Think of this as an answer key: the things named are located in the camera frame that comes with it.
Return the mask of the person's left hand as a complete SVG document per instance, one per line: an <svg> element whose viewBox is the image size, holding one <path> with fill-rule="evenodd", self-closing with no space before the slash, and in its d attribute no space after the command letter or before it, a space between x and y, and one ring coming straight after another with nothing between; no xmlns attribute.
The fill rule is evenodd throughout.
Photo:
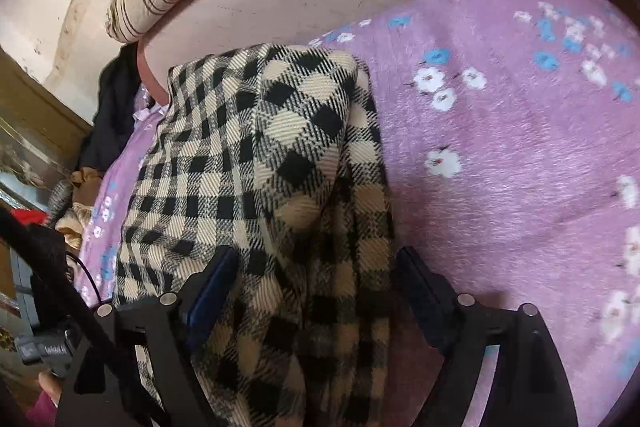
<svg viewBox="0 0 640 427"><path fill-rule="evenodd" d="M42 371L38 374L38 384L41 390L49 397L53 405L58 407L64 383L51 371Z"/></svg>

